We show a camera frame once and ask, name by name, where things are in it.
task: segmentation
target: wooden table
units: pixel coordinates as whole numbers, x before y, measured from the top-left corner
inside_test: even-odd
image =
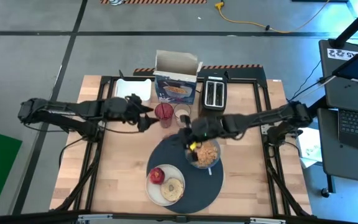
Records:
[[[100,79],[101,76],[95,75],[84,77],[78,102],[96,99]],[[285,104],[282,82],[268,80],[267,83],[272,108]],[[154,91],[154,84],[152,86],[152,100],[149,106],[156,107],[159,102]],[[260,89],[259,92],[263,99],[262,90]],[[225,113],[257,112],[252,85],[229,83],[227,93]],[[195,118],[198,114],[197,104],[192,105],[191,109],[191,117]],[[155,117],[154,112],[149,113],[149,116]],[[136,131],[134,126],[112,122],[108,123],[108,128]],[[173,120],[172,126],[168,129],[155,124],[145,133],[140,134],[117,134],[106,131],[91,210],[106,213],[173,214],[149,200],[145,192],[145,178],[147,161],[151,152],[165,135],[176,133],[178,128]],[[70,133],[67,144],[79,138],[77,133]],[[287,138],[287,141],[295,143],[290,138]],[[222,149],[221,159],[225,175],[223,187],[217,199],[209,207],[194,214],[272,216],[259,127],[248,129],[240,141],[218,139],[218,142]],[[81,141],[65,151],[50,208],[59,206],[77,184],[85,146],[86,142]],[[297,150],[286,144],[280,147],[280,155],[286,186],[303,209],[311,213]],[[280,189],[277,186],[275,188],[278,209],[283,214]],[[87,191],[88,187],[85,186],[81,208],[85,207]]]

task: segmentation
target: glass cup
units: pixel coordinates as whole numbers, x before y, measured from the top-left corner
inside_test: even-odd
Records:
[[[160,103],[154,109],[155,116],[160,120],[162,128],[169,128],[172,124],[173,108],[169,103]]]
[[[190,114],[191,114],[190,106],[186,105],[186,104],[178,104],[174,107],[173,113],[175,114],[175,117],[177,119],[178,126],[181,128],[186,127],[186,123],[180,121],[180,116],[181,115],[190,116]]]

